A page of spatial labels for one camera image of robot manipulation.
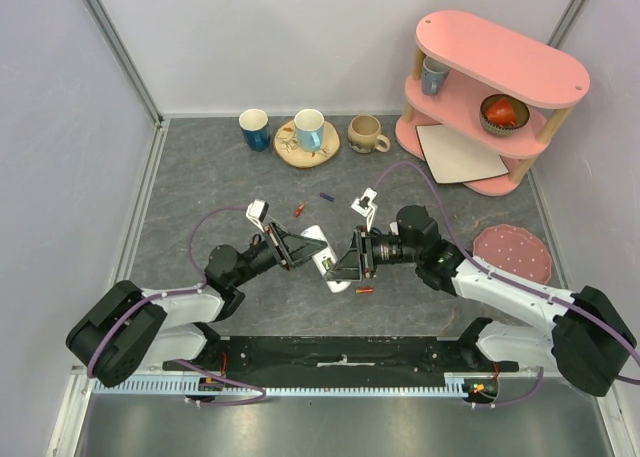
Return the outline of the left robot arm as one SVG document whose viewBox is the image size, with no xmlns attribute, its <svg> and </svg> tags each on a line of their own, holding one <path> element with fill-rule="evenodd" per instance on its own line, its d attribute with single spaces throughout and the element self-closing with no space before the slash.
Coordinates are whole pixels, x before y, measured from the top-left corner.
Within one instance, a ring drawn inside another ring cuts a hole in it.
<svg viewBox="0 0 640 457">
<path fill-rule="evenodd" d="M 175 359 L 211 369 L 220 348 L 210 325 L 238 309 L 245 298 L 241 285 L 276 266 L 299 267 L 327 248 L 324 239 L 270 223 L 244 252 L 215 247 L 200 284 L 151 290 L 129 280 L 117 282 L 71 329 L 65 345 L 106 387 L 121 384 L 141 367 Z"/>
</svg>

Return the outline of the white square plate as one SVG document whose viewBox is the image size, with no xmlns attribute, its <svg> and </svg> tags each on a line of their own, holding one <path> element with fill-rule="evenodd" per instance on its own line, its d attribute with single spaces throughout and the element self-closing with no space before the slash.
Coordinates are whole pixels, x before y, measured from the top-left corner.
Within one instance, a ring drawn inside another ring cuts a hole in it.
<svg viewBox="0 0 640 457">
<path fill-rule="evenodd" d="M 437 183 L 466 183 L 508 173 L 501 157 L 444 125 L 416 127 L 420 148 Z"/>
</svg>

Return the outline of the dark blue mug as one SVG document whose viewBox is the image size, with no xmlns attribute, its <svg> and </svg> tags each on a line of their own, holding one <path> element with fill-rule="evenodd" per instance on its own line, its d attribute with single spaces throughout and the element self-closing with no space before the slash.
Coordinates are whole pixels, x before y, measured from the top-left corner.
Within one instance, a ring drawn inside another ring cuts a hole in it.
<svg viewBox="0 0 640 457">
<path fill-rule="evenodd" d="M 261 109 L 247 109 L 239 116 L 242 135 L 249 148 L 262 152 L 271 145 L 268 115 Z"/>
</svg>

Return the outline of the light blue mug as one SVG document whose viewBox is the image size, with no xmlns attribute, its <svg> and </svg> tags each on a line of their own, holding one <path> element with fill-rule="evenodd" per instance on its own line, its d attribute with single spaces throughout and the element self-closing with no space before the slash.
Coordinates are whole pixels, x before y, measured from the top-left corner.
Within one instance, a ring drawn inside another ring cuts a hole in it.
<svg viewBox="0 0 640 457">
<path fill-rule="evenodd" d="M 316 109 L 303 109 L 295 115 L 295 134 L 304 151 L 317 152 L 321 149 L 324 125 L 324 116 Z"/>
</svg>

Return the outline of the grey mug on shelf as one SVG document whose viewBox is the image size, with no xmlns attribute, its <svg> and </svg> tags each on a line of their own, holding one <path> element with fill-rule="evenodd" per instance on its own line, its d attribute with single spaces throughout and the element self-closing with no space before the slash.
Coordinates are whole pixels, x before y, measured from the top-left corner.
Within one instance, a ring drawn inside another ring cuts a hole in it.
<svg viewBox="0 0 640 457">
<path fill-rule="evenodd" d="M 425 57 L 422 62 L 421 90 L 428 96 L 436 95 L 442 88 L 450 68 L 431 58 Z"/>
</svg>

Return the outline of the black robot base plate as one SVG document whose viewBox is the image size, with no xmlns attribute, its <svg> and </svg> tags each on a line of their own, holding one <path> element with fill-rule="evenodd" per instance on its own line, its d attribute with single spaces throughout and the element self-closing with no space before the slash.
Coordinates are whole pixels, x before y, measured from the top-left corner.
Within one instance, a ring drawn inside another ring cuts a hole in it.
<svg viewBox="0 0 640 457">
<path fill-rule="evenodd" d="M 191 363 L 269 388 L 440 387 L 446 373 L 518 370 L 492 363 L 468 339 L 435 337 L 232 336 Z"/>
</svg>

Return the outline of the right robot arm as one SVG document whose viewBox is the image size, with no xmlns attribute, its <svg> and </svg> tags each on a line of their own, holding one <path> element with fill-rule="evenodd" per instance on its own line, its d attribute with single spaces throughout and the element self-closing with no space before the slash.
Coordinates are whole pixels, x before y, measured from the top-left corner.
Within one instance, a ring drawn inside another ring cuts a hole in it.
<svg viewBox="0 0 640 457">
<path fill-rule="evenodd" d="M 324 277 L 363 281 L 380 265 L 412 264 L 429 288 L 520 320 L 518 326 L 486 323 L 477 336 L 463 340 L 457 354 L 465 368 L 515 362 L 557 371 L 577 389 L 603 397 L 623 378 L 627 361 L 639 358 L 635 337 L 603 292 L 589 286 L 579 292 L 546 287 L 472 258 L 441 236 L 423 206 L 401 208 L 396 226 L 387 234 L 356 228 L 341 258 L 321 258 Z"/>
</svg>

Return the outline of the beige ceramic mug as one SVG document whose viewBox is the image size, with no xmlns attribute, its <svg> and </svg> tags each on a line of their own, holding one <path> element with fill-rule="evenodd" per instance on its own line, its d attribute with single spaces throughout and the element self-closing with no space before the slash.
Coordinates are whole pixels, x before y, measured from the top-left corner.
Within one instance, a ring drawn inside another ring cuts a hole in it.
<svg viewBox="0 0 640 457">
<path fill-rule="evenodd" d="M 388 152 L 390 140 L 382 134 L 379 120 L 372 115 L 358 115 L 349 124 L 347 138 L 350 147 L 361 154 Z"/>
</svg>

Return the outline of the red cup in bowl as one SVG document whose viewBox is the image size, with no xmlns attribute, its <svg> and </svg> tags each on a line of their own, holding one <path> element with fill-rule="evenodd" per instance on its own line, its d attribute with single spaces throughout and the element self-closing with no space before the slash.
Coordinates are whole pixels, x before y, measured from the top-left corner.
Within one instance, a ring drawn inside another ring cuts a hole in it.
<svg viewBox="0 0 640 457">
<path fill-rule="evenodd" d="M 499 97 L 495 102 L 491 103 L 484 111 L 484 115 L 487 120 L 494 125 L 503 127 L 516 126 L 514 107 L 504 96 Z"/>
</svg>

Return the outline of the pink dotted plate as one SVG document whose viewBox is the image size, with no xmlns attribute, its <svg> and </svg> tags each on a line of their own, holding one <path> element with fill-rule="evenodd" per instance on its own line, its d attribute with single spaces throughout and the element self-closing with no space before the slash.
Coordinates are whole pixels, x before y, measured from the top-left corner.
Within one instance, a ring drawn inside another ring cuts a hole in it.
<svg viewBox="0 0 640 457">
<path fill-rule="evenodd" d="M 547 284 L 552 277 L 546 245 L 521 227 L 500 224 L 484 229 L 473 242 L 473 256 L 539 284 Z"/>
</svg>

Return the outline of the pink three-tier shelf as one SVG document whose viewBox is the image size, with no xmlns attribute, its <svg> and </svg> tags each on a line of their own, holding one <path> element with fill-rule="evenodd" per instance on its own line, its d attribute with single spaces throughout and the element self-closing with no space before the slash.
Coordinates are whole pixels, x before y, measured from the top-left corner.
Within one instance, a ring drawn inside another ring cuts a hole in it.
<svg viewBox="0 0 640 457">
<path fill-rule="evenodd" d="M 472 13 L 426 15 L 415 42 L 397 142 L 422 158 L 419 133 L 436 126 L 483 146 L 506 167 L 503 175 L 467 182 L 486 196 L 519 186 L 590 87 L 573 56 Z"/>
</svg>

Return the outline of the patterned dark bowl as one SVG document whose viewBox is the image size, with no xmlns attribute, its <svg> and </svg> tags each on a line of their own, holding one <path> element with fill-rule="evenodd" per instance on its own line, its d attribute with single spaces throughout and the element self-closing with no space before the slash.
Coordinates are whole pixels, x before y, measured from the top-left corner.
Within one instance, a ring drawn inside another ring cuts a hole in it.
<svg viewBox="0 0 640 457">
<path fill-rule="evenodd" d="M 480 105 L 481 125 L 486 132 L 494 136 L 512 135 L 521 130 L 529 118 L 529 107 L 506 94 L 490 95 Z"/>
</svg>

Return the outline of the beige floral saucer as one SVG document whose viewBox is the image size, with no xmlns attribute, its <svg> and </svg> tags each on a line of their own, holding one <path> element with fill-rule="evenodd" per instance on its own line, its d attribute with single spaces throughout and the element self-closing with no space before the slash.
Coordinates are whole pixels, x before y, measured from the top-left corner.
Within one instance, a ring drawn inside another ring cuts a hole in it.
<svg viewBox="0 0 640 457">
<path fill-rule="evenodd" d="M 337 130 L 328 121 L 324 124 L 322 147 L 316 152 L 307 152 L 300 147 L 295 136 L 293 119 L 283 124 L 274 137 L 276 154 L 288 165 L 302 169 L 324 164 L 337 154 L 340 146 L 341 142 Z"/>
</svg>

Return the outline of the purple battery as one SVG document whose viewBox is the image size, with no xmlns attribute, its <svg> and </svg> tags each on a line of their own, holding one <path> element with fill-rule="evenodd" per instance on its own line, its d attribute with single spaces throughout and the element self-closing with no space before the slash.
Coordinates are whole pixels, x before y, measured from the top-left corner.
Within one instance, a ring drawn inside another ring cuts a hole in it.
<svg viewBox="0 0 640 457">
<path fill-rule="evenodd" d="M 335 198 L 333 196 L 331 196 L 329 194 L 326 194 L 324 192 L 320 192 L 319 195 L 320 195 L 320 197 L 322 197 L 322 198 L 324 198 L 324 199 L 326 199 L 326 200 L 328 200 L 330 202 L 334 202 L 335 201 Z"/>
</svg>

